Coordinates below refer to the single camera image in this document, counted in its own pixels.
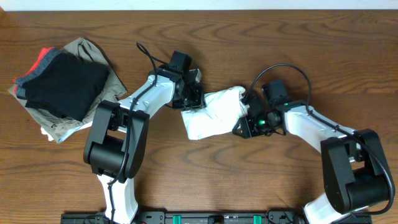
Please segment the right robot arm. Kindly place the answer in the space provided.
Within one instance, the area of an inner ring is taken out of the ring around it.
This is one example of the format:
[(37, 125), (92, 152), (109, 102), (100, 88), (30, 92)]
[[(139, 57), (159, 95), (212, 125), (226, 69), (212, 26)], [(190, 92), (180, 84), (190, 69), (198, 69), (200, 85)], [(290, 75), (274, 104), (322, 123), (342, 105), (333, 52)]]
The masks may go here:
[(308, 101), (292, 101), (285, 91), (264, 90), (267, 104), (248, 93), (248, 114), (233, 133), (244, 139), (282, 134), (298, 136), (322, 157), (324, 193), (303, 208), (305, 223), (336, 223), (386, 213), (395, 185), (379, 136), (341, 126), (324, 117)]

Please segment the white printed t-shirt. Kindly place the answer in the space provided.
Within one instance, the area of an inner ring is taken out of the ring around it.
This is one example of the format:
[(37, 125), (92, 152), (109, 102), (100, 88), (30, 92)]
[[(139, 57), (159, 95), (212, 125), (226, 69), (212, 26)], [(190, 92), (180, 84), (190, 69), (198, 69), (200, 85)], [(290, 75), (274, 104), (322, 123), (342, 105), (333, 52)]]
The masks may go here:
[(239, 118), (248, 114), (249, 106), (242, 103), (246, 89), (234, 86), (205, 94), (206, 106), (202, 109), (181, 112), (190, 140), (229, 133)]

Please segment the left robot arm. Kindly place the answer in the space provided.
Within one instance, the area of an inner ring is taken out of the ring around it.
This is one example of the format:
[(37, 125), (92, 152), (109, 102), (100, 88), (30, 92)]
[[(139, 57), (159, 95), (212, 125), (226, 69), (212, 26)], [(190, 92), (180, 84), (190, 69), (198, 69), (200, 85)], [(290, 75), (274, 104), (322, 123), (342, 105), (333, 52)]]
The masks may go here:
[(103, 100), (97, 107), (83, 160), (99, 179), (106, 210), (103, 223), (132, 223), (139, 209), (134, 177), (143, 162), (149, 121), (164, 105), (188, 110), (205, 107), (201, 71), (160, 68), (132, 95), (118, 102)]

